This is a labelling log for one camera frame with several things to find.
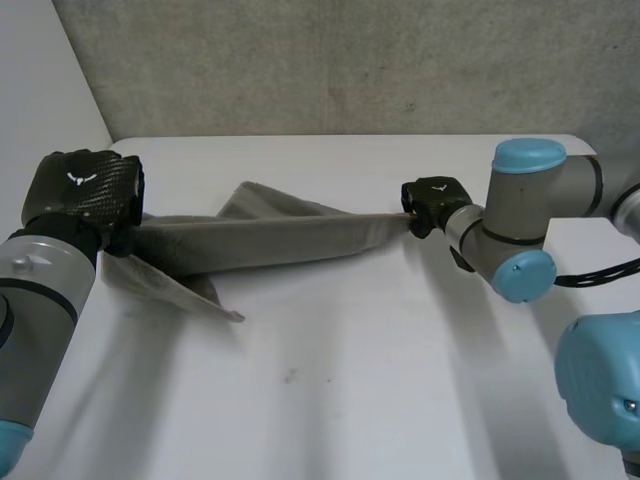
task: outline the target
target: table surface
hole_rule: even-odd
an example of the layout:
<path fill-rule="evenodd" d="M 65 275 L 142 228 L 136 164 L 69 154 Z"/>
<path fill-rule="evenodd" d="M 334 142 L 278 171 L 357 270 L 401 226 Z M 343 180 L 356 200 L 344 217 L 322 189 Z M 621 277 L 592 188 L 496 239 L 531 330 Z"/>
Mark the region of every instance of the table surface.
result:
<path fill-rule="evenodd" d="M 139 138 L 113 149 L 142 159 L 152 214 L 215 214 L 243 180 L 375 213 L 399 211 L 400 185 L 420 176 L 455 176 L 483 204 L 506 138 Z M 638 256 L 598 219 L 554 221 L 547 249 L 562 273 Z M 624 478 L 619 452 L 571 423 L 551 352 L 577 316 L 637 309 L 640 276 L 511 305 L 458 270 L 434 233 L 214 281 L 244 323 L 98 279 L 11 478 Z"/>

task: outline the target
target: black cable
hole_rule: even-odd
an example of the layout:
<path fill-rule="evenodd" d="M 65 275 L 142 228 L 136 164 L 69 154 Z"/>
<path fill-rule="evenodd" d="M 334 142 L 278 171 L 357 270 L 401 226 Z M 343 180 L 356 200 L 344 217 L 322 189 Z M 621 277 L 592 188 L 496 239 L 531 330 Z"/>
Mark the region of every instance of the black cable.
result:
<path fill-rule="evenodd" d="M 556 278 L 555 284 L 567 288 L 597 287 L 636 273 L 640 273 L 640 258 L 596 272 L 582 275 L 561 275 Z"/>

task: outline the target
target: blue cap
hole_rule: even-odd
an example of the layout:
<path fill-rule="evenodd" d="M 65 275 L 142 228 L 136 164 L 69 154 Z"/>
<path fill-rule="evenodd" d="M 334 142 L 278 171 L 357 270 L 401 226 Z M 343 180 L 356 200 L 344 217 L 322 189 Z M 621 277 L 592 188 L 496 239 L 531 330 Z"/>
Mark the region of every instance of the blue cap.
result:
<path fill-rule="evenodd" d="M 544 250 L 529 250 L 506 260 L 491 279 L 498 295 L 512 303 L 531 302 L 547 293 L 556 280 L 556 264 Z"/>
<path fill-rule="evenodd" d="M 497 146 L 491 167 L 499 173 L 536 173 L 555 168 L 566 159 L 561 143 L 545 138 L 513 138 Z"/>
<path fill-rule="evenodd" d="M 32 438 L 33 430 L 29 427 L 0 420 L 0 478 L 9 475 Z"/>
<path fill-rule="evenodd" d="M 556 384 L 585 435 L 640 450 L 640 313 L 589 315 L 560 337 Z"/>

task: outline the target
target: concrete wall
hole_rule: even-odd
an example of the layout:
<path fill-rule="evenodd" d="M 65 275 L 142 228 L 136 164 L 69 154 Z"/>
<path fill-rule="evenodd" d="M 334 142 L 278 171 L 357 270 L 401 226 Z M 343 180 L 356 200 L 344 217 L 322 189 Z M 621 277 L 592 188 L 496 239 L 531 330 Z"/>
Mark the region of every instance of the concrete wall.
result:
<path fill-rule="evenodd" d="M 574 133 L 640 149 L 637 0 L 54 0 L 114 139 Z"/>

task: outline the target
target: gray cloth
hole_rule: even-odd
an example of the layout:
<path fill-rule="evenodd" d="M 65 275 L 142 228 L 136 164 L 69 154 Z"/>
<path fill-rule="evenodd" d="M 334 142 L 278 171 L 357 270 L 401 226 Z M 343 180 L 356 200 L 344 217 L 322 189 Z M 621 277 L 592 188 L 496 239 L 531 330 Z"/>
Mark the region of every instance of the gray cloth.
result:
<path fill-rule="evenodd" d="M 407 214 L 355 215 L 245 182 L 216 217 L 145 216 L 134 255 L 102 255 L 105 282 L 189 312 L 242 321 L 222 308 L 209 274 L 354 255 L 400 236 Z"/>

